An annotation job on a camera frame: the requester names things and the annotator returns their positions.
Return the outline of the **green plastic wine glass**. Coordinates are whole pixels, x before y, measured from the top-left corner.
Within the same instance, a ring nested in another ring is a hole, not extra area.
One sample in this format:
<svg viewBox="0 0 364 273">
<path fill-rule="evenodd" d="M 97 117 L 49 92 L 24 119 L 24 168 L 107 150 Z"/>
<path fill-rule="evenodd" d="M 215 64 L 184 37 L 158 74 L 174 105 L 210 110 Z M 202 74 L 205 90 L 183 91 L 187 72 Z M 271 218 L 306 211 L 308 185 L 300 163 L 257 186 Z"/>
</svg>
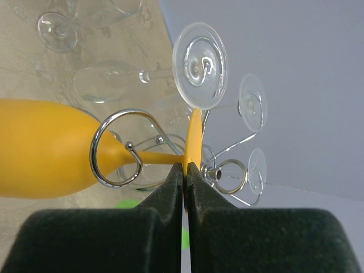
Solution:
<svg viewBox="0 0 364 273">
<path fill-rule="evenodd" d="M 114 206 L 116 209 L 132 209 L 139 205 L 141 203 L 141 200 L 135 200 L 135 199 L 123 199 L 119 202 L 117 202 Z M 186 230 L 185 227 L 182 227 L 181 230 L 181 249 L 185 250 L 189 247 L 189 233 Z"/>
</svg>

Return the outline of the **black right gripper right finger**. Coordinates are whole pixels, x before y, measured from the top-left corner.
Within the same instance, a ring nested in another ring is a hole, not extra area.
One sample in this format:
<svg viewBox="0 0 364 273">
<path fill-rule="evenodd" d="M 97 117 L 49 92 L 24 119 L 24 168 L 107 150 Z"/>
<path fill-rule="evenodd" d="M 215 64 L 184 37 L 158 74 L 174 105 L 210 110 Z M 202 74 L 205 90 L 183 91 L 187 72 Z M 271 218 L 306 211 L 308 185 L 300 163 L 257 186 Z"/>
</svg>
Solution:
<svg viewBox="0 0 364 273">
<path fill-rule="evenodd" d="M 241 209 L 186 174 L 192 272 L 360 272 L 338 219 L 311 208 Z"/>
</svg>

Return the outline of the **yellow plastic wine glass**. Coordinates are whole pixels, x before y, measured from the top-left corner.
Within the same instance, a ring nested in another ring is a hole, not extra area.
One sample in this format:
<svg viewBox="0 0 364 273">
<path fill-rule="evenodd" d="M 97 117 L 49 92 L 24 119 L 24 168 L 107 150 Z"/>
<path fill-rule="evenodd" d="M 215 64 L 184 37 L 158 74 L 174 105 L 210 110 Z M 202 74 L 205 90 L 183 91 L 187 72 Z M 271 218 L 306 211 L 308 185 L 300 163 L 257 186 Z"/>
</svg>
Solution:
<svg viewBox="0 0 364 273">
<path fill-rule="evenodd" d="M 56 102 L 1 99 L 1 196 L 56 198 L 100 183 L 89 153 L 101 123 Z M 98 167 L 109 181 L 122 182 L 137 165 L 126 154 L 127 142 L 107 128 L 97 149 Z"/>
</svg>

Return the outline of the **short clear wine glass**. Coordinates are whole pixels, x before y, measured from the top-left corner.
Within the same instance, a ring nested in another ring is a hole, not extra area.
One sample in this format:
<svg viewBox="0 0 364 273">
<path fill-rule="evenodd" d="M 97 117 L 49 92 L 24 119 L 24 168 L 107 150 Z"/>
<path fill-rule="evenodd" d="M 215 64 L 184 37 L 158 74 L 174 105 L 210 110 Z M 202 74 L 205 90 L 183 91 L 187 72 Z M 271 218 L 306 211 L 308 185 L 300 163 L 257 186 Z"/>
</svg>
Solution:
<svg viewBox="0 0 364 273">
<path fill-rule="evenodd" d="M 214 79 L 207 76 L 184 94 L 170 94 L 157 100 L 152 113 L 168 128 L 185 131 L 194 109 L 206 114 L 218 106 L 227 91 L 227 83 L 222 75 Z M 264 128 L 268 116 L 267 96 L 257 75 L 243 76 L 238 89 L 237 111 L 250 131 L 257 133 Z"/>
</svg>

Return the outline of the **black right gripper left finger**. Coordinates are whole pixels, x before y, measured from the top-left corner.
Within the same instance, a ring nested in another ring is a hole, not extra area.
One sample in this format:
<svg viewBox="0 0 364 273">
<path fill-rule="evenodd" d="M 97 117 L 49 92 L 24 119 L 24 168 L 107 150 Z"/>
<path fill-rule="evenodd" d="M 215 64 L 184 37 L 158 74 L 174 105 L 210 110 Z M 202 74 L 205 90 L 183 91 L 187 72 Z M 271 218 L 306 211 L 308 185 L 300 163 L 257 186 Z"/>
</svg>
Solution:
<svg viewBox="0 0 364 273">
<path fill-rule="evenodd" d="M 21 226 L 2 272 L 180 272 L 183 170 L 132 209 L 49 209 Z"/>
</svg>

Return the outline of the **clear stemmed wine glass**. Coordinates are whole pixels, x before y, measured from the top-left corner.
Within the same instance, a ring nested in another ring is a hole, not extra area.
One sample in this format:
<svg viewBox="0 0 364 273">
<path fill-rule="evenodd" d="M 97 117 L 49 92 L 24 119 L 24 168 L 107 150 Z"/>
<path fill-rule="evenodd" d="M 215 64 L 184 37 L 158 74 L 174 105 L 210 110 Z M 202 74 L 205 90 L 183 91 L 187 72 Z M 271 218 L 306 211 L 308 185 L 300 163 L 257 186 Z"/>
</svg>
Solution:
<svg viewBox="0 0 364 273">
<path fill-rule="evenodd" d="M 209 110 L 222 100 L 228 74 L 221 37 L 210 25 L 195 22 L 178 35 L 170 68 L 151 71 L 121 61 L 101 61 L 79 70 L 73 82 L 83 100 L 104 104 L 137 93 L 154 81 L 172 79 L 189 106 Z"/>
</svg>

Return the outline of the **tall clear champagne flute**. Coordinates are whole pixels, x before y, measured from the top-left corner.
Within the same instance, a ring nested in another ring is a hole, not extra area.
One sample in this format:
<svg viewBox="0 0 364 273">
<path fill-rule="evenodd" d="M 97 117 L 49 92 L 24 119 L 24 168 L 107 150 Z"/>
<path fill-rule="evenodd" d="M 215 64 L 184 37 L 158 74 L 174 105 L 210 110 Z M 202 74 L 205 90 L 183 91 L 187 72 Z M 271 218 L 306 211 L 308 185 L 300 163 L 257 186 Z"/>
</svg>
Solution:
<svg viewBox="0 0 364 273">
<path fill-rule="evenodd" d="M 136 14 L 142 1 L 66 1 L 69 18 L 55 11 L 40 15 L 37 31 L 40 40 L 51 50 L 68 53 L 78 43 L 79 27 L 103 28 Z"/>
</svg>

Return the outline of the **clear ribbed flute glass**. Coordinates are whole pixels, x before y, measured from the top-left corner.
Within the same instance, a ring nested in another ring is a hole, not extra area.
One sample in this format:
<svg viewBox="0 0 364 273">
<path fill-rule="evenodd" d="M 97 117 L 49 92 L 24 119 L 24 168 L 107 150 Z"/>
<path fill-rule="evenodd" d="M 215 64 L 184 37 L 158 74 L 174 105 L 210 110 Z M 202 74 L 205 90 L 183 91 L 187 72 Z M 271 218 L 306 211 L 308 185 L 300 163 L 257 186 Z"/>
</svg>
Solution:
<svg viewBox="0 0 364 273">
<path fill-rule="evenodd" d="M 210 185 L 224 195 L 233 195 L 250 188 L 253 194 L 260 195 L 267 181 L 267 161 L 264 152 L 256 148 L 250 154 L 247 164 L 238 159 L 218 162 L 218 155 L 207 145 L 202 150 L 209 151 L 210 158 L 203 158 L 201 173 Z"/>
</svg>

